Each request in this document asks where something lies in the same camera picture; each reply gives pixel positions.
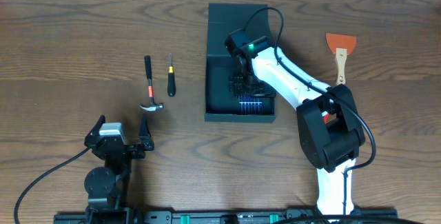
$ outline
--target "cable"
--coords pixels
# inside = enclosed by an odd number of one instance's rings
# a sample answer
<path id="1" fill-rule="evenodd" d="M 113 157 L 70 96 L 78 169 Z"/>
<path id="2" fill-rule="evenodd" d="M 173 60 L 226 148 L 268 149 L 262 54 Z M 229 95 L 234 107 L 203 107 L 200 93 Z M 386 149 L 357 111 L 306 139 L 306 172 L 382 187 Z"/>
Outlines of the cable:
<path id="1" fill-rule="evenodd" d="M 53 173 L 54 171 L 58 170 L 59 168 L 63 167 L 64 165 L 67 165 L 68 163 L 74 161 L 75 159 L 81 157 L 81 155 L 85 154 L 90 148 L 86 148 L 84 149 L 82 152 L 78 153 L 77 155 L 73 156 L 71 159 L 66 160 L 65 162 L 62 162 L 61 164 L 55 166 L 54 168 L 48 170 L 47 172 L 43 173 L 41 176 L 39 176 L 37 179 L 35 179 L 31 184 L 29 184 L 29 186 L 23 191 L 23 193 L 21 193 L 19 199 L 17 200 L 17 203 L 15 203 L 15 208 L 14 208 L 14 221 L 15 224 L 20 224 L 19 221 L 19 207 L 20 207 L 20 203 L 23 200 L 23 198 L 25 197 L 25 195 L 28 193 L 28 191 L 34 187 L 34 185 L 36 185 L 41 179 L 43 179 L 45 176 Z"/>
<path id="2" fill-rule="evenodd" d="M 276 39 L 276 42 L 274 44 L 274 56 L 278 62 L 278 64 L 280 64 L 280 66 L 282 66 L 288 73 L 290 73 L 290 75 L 292 75 L 293 77 L 295 77 L 297 80 L 299 80 L 301 83 L 307 85 L 308 88 L 320 93 L 321 95 L 324 95 L 326 97 L 328 97 L 329 99 L 331 99 L 332 101 L 334 101 L 334 103 L 339 104 L 341 107 L 345 108 L 349 113 L 351 113 L 352 115 L 354 115 L 357 120 L 361 123 L 361 126 L 365 129 L 367 136 L 369 137 L 369 140 L 371 141 L 371 147 L 372 147 L 372 152 L 371 152 L 371 156 L 370 158 L 360 164 L 360 165 L 355 165 L 355 166 L 351 166 L 348 168 L 345 168 L 345 171 L 343 172 L 343 176 L 344 176 L 344 196 L 343 196 L 343 214 L 346 214 L 346 201 L 347 201 L 347 177 L 348 174 L 347 172 L 350 170 L 355 170 L 355 169 L 360 169 L 363 167 L 366 167 L 368 165 L 370 165 L 372 163 L 372 161 L 375 159 L 376 156 L 376 144 L 375 144 L 375 139 L 373 137 L 373 134 L 371 132 L 371 130 L 369 129 L 369 127 L 367 126 L 367 124 L 365 123 L 365 121 L 363 121 L 363 119 L 357 114 L 355 113 L 355 111 L 352 110 L 351 106 L 349 106 L 346 102 L 344 102 L 343 100 L 335 97 L 334 95 L 325 92 L 324 90 L 317 88 L 316 86 L 312 85 L 311 82 L 307 82 L 306 80 L 304 80 L 302 77 L 298 76 L 295 72 L 291 71 L 291 69 L 289 69 L 283 62 L 282 59 L 279 58 L 279 56 L 277 55 L 277 48 L 278 48 L 278 41 L 280 39 L 280 36 L 282 35 L 282 31 L 283 31 L 283 26 L 285 23 L 285 19 L 283 18 L 283 14 L 280 10 L 274 8 L 274 7 L 264 7 L 261 9 L 258 9 L 257 11 L 255 11 L 255 13 L 248 19 L 247 23 L 245 24 L 245 27 L 243 28 L 243 31 L 245 31 L 245 29 L 247 28 L 249 22 L 254 18 L 254 16 L 256 16 L 257 13 L 259 13 L 260 11 L 263 10 L 274 10 L 276 11 L 279 15 L 280 15 L 280 20 L 281 20 L 281 25 L 280 25 L 280 31 L 278 32 L 278 36 Z"/>
<path id="3" fill-rule="evenodd" d="M 369 221 L 370 223 L 390 223 L 390 224 L 421 224 L 415 221 L 408 221 L 400 218 L 390 218 L 383 216 L 350 216 L 350 215 L 323 215 L 323 216 L 301 216 L 276 221 L 273 224 L 290 224 L 306 221 L 328 221 L 328 220 L 348 220 L 348 221 Z"/>

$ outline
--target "green clip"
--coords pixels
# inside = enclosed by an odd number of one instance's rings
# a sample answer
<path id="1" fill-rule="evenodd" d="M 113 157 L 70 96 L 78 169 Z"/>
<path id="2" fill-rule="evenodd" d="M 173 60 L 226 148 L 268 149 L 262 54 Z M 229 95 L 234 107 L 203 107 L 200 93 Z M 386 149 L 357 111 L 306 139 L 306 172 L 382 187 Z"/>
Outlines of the green clip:
<path id="1" fill-rule="evenodd" d="M 190 224 L 190 216 L 181 216 L 181 224 Z"/>
<path id="2" fill-rule="evenodd" d="M 269 223 L 278 222 L 278 214 L 270 214 L 269 215 Z"/>

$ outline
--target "hammer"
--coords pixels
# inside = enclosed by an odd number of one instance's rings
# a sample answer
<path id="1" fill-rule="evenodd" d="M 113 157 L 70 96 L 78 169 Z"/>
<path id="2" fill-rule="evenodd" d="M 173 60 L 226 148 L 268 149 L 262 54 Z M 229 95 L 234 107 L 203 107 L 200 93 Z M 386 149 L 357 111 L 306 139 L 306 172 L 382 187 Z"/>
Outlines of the hammer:
<path id="1" fill-rule="evenodd" d="M 152 62 L 150 60 L 150 56 L 147 55 L 144 57 L 144 64 L 145 64 L 145 74 L 147 75 L 147 82 L 149 85 L 149 98 L 150 98 L 150 107 L 145 107 L 141 104 L 141 108 L 146 111 L 159 111 L 164 108 L 164 105 L 162 103 L 156 104 L 154 102 L 153 98 L 153 84 L 152 84 Z"/>

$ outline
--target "orange spatula blade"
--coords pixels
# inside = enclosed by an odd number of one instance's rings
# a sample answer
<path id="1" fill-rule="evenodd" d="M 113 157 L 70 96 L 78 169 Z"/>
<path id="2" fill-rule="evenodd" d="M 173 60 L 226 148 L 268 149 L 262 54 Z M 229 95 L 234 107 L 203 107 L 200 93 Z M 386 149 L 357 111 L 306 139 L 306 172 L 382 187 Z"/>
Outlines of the orange spatula blade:
<path id="1" fill-rule="evenodd" d="M 337 48 L 344 48 L 347 50 L 347 55 L 350 55 L 356 47 L 357 37 L 343 34 L 326 34 L 326 41 L 332 53 L 337 52 Z"/>

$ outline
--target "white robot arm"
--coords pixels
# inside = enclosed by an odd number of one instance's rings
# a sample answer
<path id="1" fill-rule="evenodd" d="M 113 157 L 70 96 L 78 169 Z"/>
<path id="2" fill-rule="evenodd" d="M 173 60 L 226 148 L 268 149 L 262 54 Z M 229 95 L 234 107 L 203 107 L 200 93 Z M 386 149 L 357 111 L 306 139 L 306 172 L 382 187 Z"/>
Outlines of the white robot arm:
<path id="1" fill-rule="evenodd" d="M 320 82 L 309 76 L 297 65 L 292 63 L 278 48 L 278 56 L 282 62 L 294 73 L 302 77 L 307 82 L 324 91 L 329 87 L 326 83 Z M 280 95 L 285 98 L 294 109 L 297 109 L 306 99 L 313 100 L 320 93 L 310 90 L 307 85 L 294 78 L 282 66 L 280 66 L 274 57 L 274 48 L 267 48 L 258 53 L 257 57 L 252 59 L 252 68 L 255 76 L 273 87 Z M 319 195 L 317 200 L 318 209 L 322 214 L 343 214 L 343 196 L 344 196 L 344 177 L 343 172 L 346 167 L 355 164 L 355 159 L 349 159 L 336 167 L 333 172 L 327 172 L 325 169 L 317 169 Z M 351 171 L 348 172 L 347 179 L 347 205 L 346 213 L 353 210 L 351 201 Z"/>

